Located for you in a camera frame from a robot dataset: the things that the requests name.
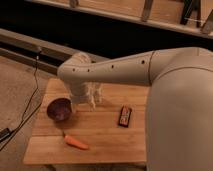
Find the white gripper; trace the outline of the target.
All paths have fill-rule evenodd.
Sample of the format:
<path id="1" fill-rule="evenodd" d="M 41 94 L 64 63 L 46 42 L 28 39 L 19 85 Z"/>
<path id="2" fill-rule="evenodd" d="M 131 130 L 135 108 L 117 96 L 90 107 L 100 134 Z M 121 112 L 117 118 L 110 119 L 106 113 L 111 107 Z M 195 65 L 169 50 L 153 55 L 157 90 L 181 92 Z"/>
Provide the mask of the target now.
<path id="1" fill-rule="evenodd" d="M 74 103 L 88 103 L 92 110 L 95 110 L 96 103 L 94 99 L 92 99 L 91 87 L 88 83 L 75 83 L 70 84 L 70 97 L 72 102 L 71 111 L 72 113 L 76 113 L 77 108 Z"/>

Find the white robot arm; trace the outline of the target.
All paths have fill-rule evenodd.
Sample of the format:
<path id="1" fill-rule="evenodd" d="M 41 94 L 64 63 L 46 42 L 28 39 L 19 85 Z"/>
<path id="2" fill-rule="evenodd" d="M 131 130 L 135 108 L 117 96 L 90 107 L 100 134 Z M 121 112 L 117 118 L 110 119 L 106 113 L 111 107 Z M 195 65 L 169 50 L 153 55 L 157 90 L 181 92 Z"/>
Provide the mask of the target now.
<path id="1" fill-rule="evenodd" d="M 92 63 L 76 53 L 57 70 L 74 104 L 90 83 L 150 88 L 145 111 L 147 171 L 213 171 L 213 51 L 156 50 Z"/>

